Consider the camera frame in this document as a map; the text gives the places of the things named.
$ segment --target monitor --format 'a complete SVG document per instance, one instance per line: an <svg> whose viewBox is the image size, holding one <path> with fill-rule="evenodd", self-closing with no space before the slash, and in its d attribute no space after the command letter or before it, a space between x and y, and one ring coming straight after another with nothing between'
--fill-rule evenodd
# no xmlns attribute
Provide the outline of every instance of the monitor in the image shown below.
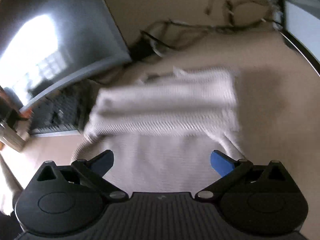
<svg viewBox="0 0 320 240"><path fill-rule="evenodd" d="M0 0L0 86L21 112L130 62L104 0Z"/></svg>
<svg viewBox="0 0 320 240"><path fill-rule="evenodd" d="M320 0L282 0L286 44L320 74Z"/></svg>

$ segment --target ribbed black surface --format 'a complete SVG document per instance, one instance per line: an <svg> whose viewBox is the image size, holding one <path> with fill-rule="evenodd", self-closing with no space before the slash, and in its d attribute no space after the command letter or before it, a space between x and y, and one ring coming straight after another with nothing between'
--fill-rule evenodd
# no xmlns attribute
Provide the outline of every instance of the ribbed black surface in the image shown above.
<svg viewBox="0 0 320 240"><path fill-rule="evenodd" d="M21 240L44 237L26 233ZM91 228L56 240L259 240L228 225L215 206L194 201L189 193L135 193L125 203L110 205ZM305 240L295 232L274 240Z"/></svg>
<svg viewBox="0 0 320 240"><path fill-rule="evenodd" d="M47 99L33 109L30 134L73 131L81 128L80 115L86 104L82 99L86 87L72 86L61 91L53 99Z"/></svg>

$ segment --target sunlight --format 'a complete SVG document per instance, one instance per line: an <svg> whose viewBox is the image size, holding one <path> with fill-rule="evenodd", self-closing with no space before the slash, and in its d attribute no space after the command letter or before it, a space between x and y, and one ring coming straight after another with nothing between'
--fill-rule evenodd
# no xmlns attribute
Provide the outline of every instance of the sunlight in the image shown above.
<svg viewBox="0 0 320 240"><path fill-rule="evenodd" d="M57 50L58 39L55 28L47 15L41 15L26 22L0 59L1 86L12 87L27 73L38 73L37 65ZM24 102L25 95L18 95L20 96L22 96L22 103L26 104L28 99L26 98Z"/></svg>

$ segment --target black object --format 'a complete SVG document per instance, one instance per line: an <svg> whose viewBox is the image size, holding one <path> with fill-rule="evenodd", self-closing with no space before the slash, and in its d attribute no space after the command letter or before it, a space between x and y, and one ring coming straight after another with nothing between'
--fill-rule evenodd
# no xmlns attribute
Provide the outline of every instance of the black object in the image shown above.
<svg viewBox="0 0 320 240"><path fill-rule="evenodd" d="M279 161L239 160L194 199L183 192L129 198L101 178L111 163L110 150L70 166L43 163L16 204L25 230L17 239L305 239L298 228L308 205Z"/></svg>
<svg viewBox="0 0 320 240"><path fill-rule="evenodd" d="M21 233L22 229L15 213L12 212L10 216L6 216L0 212L0 239L13 240Z"/></svg>
<svg viewBox="0 0 320 240"><path fill-rule="evenodd" d="M140 37L139 40L129 48L129 53L133 62L136 62L154 54L154 51L150 42L145 38Z"/></svg>
<svg viewBox="0 0 320 240"><path fill-rule="evenodd" d="M74 85L41 102L33 109L29 134L82 130L87 115L87 89Z"/></svg>
<svg viewBox="0 0 320 240"><path fill-rule="evenodd" d="M0 122L4 121L11 129L15 130L17 121L25 121L16 110L11 108L6 100L0 97Z"/></svg>

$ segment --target screw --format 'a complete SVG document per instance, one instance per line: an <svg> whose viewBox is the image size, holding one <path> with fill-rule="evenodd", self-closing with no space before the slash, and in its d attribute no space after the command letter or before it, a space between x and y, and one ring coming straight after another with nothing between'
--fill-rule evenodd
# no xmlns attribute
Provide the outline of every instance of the screw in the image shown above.
<svg viewBox="0 0 320 240"><path fill-rule="evenodd" d="M212 198L213 193L211 191L203 190L198 193L199 198Z"/></svg>
<svg viewBox="0 0 320 240"><path fill-rule="evenodd" d="M123 191L113 191L109 196L113 199L122 199L126 196L126 194Z"/></svg>

